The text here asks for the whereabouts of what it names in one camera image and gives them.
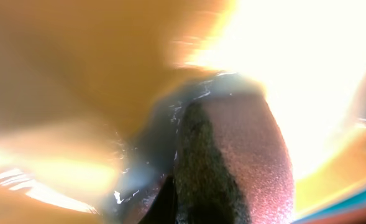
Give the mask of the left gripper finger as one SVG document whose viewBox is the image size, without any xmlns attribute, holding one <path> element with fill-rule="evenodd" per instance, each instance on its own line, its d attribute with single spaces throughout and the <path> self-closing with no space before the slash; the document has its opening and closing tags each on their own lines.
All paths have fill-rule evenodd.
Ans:
<svg viewBox="0 0 366 224">
<path fill-rule="evenodd" d="M 168 176 L 139 224 L 176 224 L 177 199 L 174 178 Z"/>
</svg>

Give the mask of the yellow-green plate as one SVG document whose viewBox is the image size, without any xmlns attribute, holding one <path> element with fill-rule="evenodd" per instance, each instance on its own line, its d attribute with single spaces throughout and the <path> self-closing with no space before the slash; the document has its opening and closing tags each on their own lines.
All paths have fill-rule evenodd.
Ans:
<svg viewBox="0 0 366 224">
<path fill-rule="evenodd" d="M 238 94 L 280 128 L 291 223 L 366 189 L 366 1 L 0 1 L 0 223 L 139 223 L 189 104 Z"/>
</svg>

